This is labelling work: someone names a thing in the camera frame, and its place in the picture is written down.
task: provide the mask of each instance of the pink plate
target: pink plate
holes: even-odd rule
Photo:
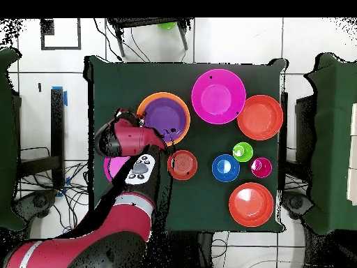
[[[245,102],[242,80],[224,69],[205,72],[191,94],[193,109],[210,124],[226,124],[237,118]]]
[[[127,157],[114,157],[104,159],[104,173],[109,181],[112,181],[123,164],[129,159]]]

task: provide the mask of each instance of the orange-red plate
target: orange-red plate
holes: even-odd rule
[[[238,117],[242,133],[253,140],[267,140],[282,127],[282,108],[270,96],[256,95],[245,101]]]
[[[232,218],[245,227],[257,227],[271,217],[274,199],[267,188],[258,183],[237,187],[229,198]]]
[[[189,180],[197,171],[197,159],[186,150],[173,153],[167,160],[167,168],[173,178],[177,180]]]

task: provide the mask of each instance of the plate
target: plate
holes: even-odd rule
[[[253,140],[267,140],[282,127],[282,108],[270,96],[256,95],[248,98],[238,115],[242,133]]]
[[[274,210],[274,199],[267,188],[258,183],[237,187],[229,198],[232,218],[245,227],[257,227],[269,220]]]
[[[126,157],[104,158],[104,173],[108,181],[112,181],[123,164],[129,159]]]
[[[144,126],[155,128],[167,146],[179,143],[190,127],[187,105],[174,94],[160,92],[145,98],[137,109],[138,115],[146,112]]]
[[[245,102],[242,80],[233,72],[214,69],[196,81],[192,106],[199,117],[210,124],[226,124],[241,112]]]
[[[197,171],[197,159],[191,152],[179,150],[169,157],[167,168],[173,178],[189,180]]]
[[[231,182],[239,175],[239,162],[229,154],[219,155],[212,163],[213,176],[221,182]]]

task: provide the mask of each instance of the small red bowl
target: small red bowl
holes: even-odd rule
[[[197,159],[191,152],[179,150],[169,157],[167,168],[173,178],[180,181],[189,180],[197,171]]]

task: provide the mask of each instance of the magenta bowl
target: magenta bowl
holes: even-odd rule
[[[265,178],[271,173],[273,167],[267,158],[259,157],[251,162],[250,169],[254,176]]]

